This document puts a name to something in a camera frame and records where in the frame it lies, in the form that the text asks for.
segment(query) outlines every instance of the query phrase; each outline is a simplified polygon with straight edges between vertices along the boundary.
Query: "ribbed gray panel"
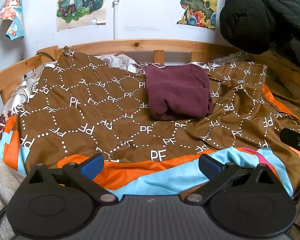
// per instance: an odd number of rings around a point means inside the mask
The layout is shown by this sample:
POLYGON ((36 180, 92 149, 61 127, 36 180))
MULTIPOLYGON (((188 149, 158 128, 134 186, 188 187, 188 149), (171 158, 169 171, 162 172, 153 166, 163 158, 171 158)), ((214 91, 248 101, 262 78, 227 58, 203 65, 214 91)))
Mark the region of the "ribbed gray panel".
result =
MULTIPOLYGON (((218 228, 205 210, 178 196, 125 196, 102 207, 81 232, 62 240, 246 240, 218 228)), ((288 240, 287 235, 272 240, 288 240)), ((16 237, 14 240, 28 240, 16 237)))

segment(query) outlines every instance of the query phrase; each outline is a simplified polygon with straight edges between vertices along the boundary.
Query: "wooden bed rail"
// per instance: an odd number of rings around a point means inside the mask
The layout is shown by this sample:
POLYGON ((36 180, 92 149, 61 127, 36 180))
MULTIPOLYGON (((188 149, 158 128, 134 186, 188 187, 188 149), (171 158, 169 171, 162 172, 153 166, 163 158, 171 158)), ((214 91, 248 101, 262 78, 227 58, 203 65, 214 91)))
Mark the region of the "wooden bed rail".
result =
MULTIPOLYGON (((153 51, 154 60, 164 64, 164 52, 189 52, 192 61, 209 61, 215 55, 227 56, 237 52, 239 49, 218 44, 182 41, 182 40, 165 40, 165 39, 131 39, 131 40, 112 40, 99 41, 86 44, 69 46, 70 49, 88 53, 94 56, 108 53, 124 53, 131 51, 153 51)), ((52 46, 41 49, 38 52, 45 52, 54 59, 58 59, 62 54, 63 48, 52 46)), ((270 51, 261 55, 253 55, 252 61, 262 61, 267 64, 274 72, 284 81, 292 81, 300 85, 300 68, 296 67, 290 61, 280 56, 274 56, 270 51)), ((5 104, 14 89, 20 84, 21 76, 36 68, 39 64, 50 62, 51 59, 46 55, 39 54, 31 58, 18 62, 2 71, 0 71, 0 94, 5 104)))

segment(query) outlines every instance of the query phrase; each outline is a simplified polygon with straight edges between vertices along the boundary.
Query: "black jacket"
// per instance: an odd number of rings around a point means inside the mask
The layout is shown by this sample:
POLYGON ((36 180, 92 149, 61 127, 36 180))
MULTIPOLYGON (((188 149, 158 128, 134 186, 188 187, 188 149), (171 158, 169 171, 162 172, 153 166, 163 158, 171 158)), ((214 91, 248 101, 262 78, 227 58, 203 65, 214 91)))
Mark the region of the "black jacket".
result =
POLYGON ((300 42, 300 0, 226 0, 220 12, 222 36, 233 46, 261 54, 300 42))

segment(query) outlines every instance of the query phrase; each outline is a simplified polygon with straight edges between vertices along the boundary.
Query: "colorful drawing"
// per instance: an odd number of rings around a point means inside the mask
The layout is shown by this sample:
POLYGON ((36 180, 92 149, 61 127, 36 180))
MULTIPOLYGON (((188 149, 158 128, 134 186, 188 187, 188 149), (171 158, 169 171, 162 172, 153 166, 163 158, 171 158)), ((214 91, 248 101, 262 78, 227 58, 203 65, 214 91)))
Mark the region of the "colorful drawing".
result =
POLYGON ((218 0, 181 0, 185 9, 178 24, 214 29, 216 27, 218 0))
POLYGON ((14 40, 23 37, 22 3, 21 0, 6 0, 0 9, 0 21, 10 20, 11 25, 6 37, 14 40))
MULTIPOLYGON (((105 0, 58 0, 58 30, 91 24, 85 18, 101 8, 105 9, 105 0)), ((105 13, 101 16, 96 14, 92 19, 94 18, 97 19, 98 23, 105 23, 106 20, 105 13)))

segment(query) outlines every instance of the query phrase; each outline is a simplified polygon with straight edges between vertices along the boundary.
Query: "blue jacket of cartoon character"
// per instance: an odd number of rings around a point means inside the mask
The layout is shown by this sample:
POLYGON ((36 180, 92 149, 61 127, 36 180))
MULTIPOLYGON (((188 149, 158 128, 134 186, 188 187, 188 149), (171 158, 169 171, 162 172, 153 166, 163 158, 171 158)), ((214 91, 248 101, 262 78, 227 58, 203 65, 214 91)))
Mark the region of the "blue jacket of cartoon character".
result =
MULTIPOLYGON (((75 7, 77 8, 79 6, 79 4, 82 3, 82 0, 74 0, 74 5, 75 7)), ((63 4, 62 4, 62 7, 68 7, 70 4, 70 0, 66 0, 63 4)))

